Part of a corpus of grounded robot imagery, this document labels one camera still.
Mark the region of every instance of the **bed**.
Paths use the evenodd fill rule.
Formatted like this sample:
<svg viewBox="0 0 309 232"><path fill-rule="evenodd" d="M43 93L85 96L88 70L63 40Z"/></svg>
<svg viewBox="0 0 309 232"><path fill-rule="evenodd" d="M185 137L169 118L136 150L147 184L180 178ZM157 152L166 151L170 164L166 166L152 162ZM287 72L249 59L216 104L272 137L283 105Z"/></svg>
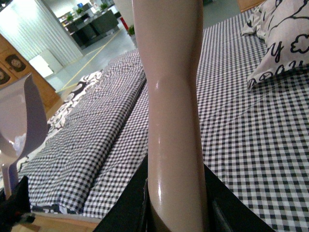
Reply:
<svg viewBox="0 0 309 232"><path fill-rule="evenodd" d="M274 230L308 231L309 65L248 90L267 51L257 36L241 36L252 13L204 30L197 73L204 163ZM138 51L84 77L49 125L40 152L21 165L32 210L104 218L147 155Z"/></svg>

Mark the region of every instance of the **white pillow with black print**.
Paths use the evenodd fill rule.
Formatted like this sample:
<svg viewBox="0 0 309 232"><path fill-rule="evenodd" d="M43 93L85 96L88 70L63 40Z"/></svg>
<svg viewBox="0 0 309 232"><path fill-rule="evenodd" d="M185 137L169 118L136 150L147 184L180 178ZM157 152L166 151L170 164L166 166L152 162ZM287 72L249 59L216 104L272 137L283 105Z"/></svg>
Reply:
<svg viewBox="0 0 309 232"><path fill-rule="evenodd" d="M248 89L274 75L309 63L309 0L267 0L267 53L248 77Z"/></svg>

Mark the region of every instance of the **gray floor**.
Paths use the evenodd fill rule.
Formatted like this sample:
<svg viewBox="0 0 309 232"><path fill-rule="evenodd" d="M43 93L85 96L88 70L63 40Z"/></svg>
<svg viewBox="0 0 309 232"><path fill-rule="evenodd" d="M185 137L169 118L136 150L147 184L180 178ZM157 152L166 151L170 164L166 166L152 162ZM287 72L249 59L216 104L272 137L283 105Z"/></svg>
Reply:
<svg viewBox="0 0 309 232"><path fill-rule="evenodd" d="M237 0L216 0L204 6L204 28L210 27L240 13Z"/></svg>
<svg viewBox="0 0 309 232"><path fill-rule="evenodd" d="M204 6L204 28L239 14L237 0L216 0ZM120 23L119 31L82 50L83 57L46 78L61 95L84 75L104 69L118 55L135 49L131 38Z"/></svg>

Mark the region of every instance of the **yellow floor line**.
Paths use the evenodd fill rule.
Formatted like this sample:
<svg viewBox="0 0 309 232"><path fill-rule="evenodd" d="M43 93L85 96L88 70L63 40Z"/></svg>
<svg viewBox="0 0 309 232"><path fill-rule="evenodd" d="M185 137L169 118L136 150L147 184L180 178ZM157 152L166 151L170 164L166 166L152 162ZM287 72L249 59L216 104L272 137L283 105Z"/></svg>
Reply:
<svg viewBox="0 0 309 232"><path fill-rule="evenodd" d="M61 91L64 91L64 90L66 90L66 89L68 89L68 88L71 88L71 87L73 87L73 86L75 86L75 85L77 85L77 83L75 83L75 84L73 84L73 85L70 85L70 86L68 86L68 87L62 88L61 90L56 91L56 93L59 93L59 92L61 92Z"/></svg>
<svg viewBox="0 0 309 232"><path fill-rule="evenodd" d="M119 32L120 31L118 31L110 40L108 40L108 42L104 46L102 46L102 48L100 48L100 50L58 92L65 90L66 86L103 50L103 48L106 47L106 45L110 43L110 41L112 41L115 38L116 35L118 35Z"/></svg>

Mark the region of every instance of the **wooden bed frame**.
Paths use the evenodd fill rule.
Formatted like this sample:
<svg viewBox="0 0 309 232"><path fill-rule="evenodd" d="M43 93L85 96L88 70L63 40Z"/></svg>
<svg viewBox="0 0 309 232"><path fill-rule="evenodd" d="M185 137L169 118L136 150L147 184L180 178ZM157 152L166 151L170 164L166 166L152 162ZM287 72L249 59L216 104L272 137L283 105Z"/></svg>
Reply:
<svg viewBox="0 0 309 232"><path fill-rule="evenodd" d="M257 6L264 2L264 0L237 0L240 12L247 11L254 6Z"/></svg>

